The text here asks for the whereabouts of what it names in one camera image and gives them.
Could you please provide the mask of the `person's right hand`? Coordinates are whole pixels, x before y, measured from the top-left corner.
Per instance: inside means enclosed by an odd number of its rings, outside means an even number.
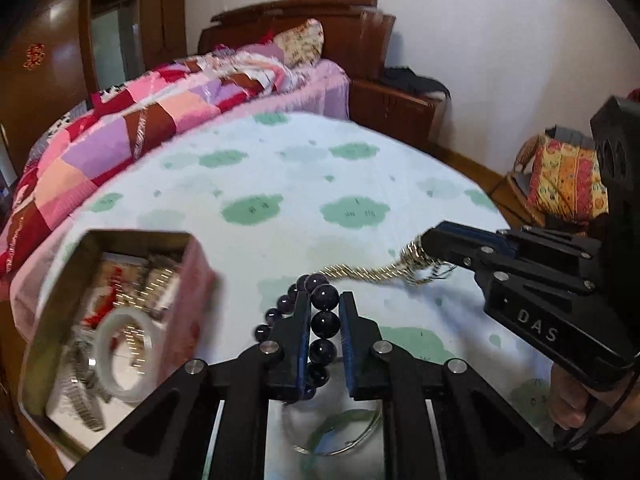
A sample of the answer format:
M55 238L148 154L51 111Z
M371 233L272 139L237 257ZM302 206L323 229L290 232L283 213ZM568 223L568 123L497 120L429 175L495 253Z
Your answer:
M580 428L586 418L586 406L593 396L610 408L623 395L631 377L624 379L614 390L597 392L583 384L558 364L551 367L550 393L547 408L551 419L563 429ZM639 383L634 384L625 402L599 430L600 434L621 434L639 423Z

